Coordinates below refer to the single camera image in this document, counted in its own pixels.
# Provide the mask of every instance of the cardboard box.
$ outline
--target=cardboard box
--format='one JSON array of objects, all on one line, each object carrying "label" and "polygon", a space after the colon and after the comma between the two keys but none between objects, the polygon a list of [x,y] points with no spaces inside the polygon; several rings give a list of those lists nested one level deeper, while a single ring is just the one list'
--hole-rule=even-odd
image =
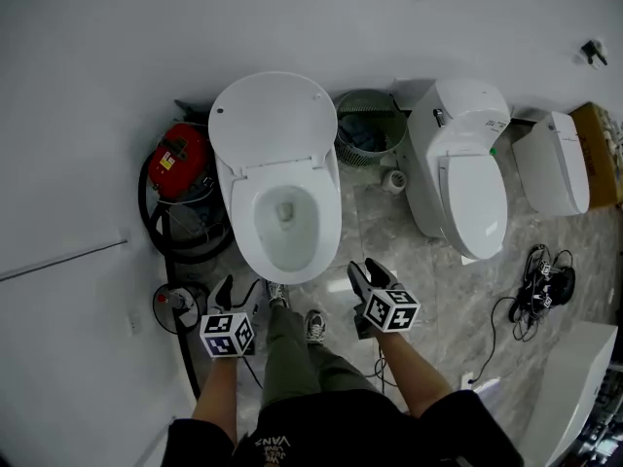
[{"label": "cardboard box", "polygon": [[589,102],[571,114],[591,191],[589,209],[612,206],[623,201],[623,158],[617,145],[621,124],[598,105]]}]

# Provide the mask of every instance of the shoe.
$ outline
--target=shoe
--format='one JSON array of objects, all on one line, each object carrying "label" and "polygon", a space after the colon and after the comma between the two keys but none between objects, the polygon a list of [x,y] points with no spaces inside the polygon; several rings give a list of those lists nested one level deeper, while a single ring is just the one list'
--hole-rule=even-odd
[{"label": "shoe", "polygon": [[308,344],[322,344],[327,332],[327,323],[318,309],[310,309],[305,317]]},{"label": "shoe", "polygon": [[290,303],[285,299],[285,285],[266,281],[266,290],[269,293],[269,306],[282,305],[290,308]]}]

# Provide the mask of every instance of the person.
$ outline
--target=person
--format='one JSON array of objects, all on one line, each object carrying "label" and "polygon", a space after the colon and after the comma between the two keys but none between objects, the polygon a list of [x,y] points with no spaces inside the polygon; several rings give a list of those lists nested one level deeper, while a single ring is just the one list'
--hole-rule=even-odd
[{"label": "person", "polygon": [[290,309],[281,285],[269,286],[256,430],[238,442],[238,359],[215,359],[192,418],[169,426],[164,467],[523,465],[478,395],[453,392],[399,333],[375,337],[408,414],[323,345],[327,323],[320,311],[304,320]]}]

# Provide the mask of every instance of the tile floor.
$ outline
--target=tile floor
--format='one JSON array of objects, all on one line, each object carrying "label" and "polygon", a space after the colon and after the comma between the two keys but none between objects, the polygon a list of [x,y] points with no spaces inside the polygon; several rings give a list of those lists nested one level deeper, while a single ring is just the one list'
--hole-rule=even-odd
[{"label": "tile floor", "polygon": [[[512,325],[504,323],[508,308],[504,302],[495,313],[497,349],[482,381],[501,377],[501,382],[483,399],[515,442],[521,439],[528,424],[547,355],[560,335],[576,320],[614,321],[620,299],[619,250],[623,238],[621,215],[614,208],[565,218],[547,218],[531,210],[510,149],[511,142],[524,132],[524,128],[512,126],[495,144],[495,158],[508,197],[509,221],[503,250],[493,258],[463,266],[460,255],[446,241],[429,239],[420,233],[404,195],[394,197],[382,191],[383,168],[341,165],[343,224],[338,253],[331,268],[320,277],[290,288],[293,309],[305,313],[319,306],[327,314],[327,346],[364,374],[371,374],[378,350],[372,341],[357,339],[352,321],[357,299],[350,290],[346,265],[350,261],[362,263],[367,257],[380,261],[397,272],[422,304],[419,319],[406,335],[408,341],[452,386],[458,387],[464,372],[477,373],[487,359],[492,345],[492,307],[499,297],[514,294],[521,284],[531,247],[545,242],[552,253],[570,249],[577,271],[574,297],[568,305],[549,313],[532,341],[514,341]],[[180,266],[180,272],[208,287],[232,273],[235,298],[243,297],[257,278],[235,244],[207,264]],[[267,317],[268,309],[264,306],[254,319],[258,346],[256,356],[249,360],[260,380],[266,361]],[[209,371],[209,359],[199,339],[191,341],[202,384]],[[386,393],[405,408],[396,389],[390,387]],[[254,428],[260,397],[261,391],[250,373],[240,366],[240,433]]]}]

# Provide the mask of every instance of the black shirt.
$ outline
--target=black shirt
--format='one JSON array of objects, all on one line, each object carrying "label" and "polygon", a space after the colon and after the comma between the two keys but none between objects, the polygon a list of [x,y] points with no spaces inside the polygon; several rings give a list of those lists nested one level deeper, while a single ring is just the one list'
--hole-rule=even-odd
[{"label": "black shirt", "polygon": [[[163,467],[438,465],[463,457],[474,467],[522,466],[523,461],[478,395],[459,391],[420,419],[385,396],[352,390],[290,398],[267,406],[257,429],[238,448],[214,424],[175,420]],[[442,462],[450,467],[454,462]]]}]

